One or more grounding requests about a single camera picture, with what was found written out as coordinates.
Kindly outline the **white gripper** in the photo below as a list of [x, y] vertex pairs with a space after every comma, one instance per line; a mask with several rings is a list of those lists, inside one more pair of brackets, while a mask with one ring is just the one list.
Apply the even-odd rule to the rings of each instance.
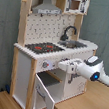
[[65, 61], [61, 61], [58, 62], [58, 67], [65, 71], [66, 73], [71, 73], [71, 74], [75, 74], [76, 73], [76, 69], [77, 69], [77, 65], [78, 65], [79, 61], [77, 59], [70, 59], [70, 60], [65, 60]]

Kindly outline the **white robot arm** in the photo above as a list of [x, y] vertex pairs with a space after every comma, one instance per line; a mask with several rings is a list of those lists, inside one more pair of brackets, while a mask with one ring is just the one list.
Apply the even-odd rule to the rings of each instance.
[[58, 67], [67, 73], [83, 76], [90, 81], [100, 81], [109, 86], [109, 76], [104, 72], [103, 65], [97, 56], [91, 56], [86, 61], [75, 58], [58, 62]]

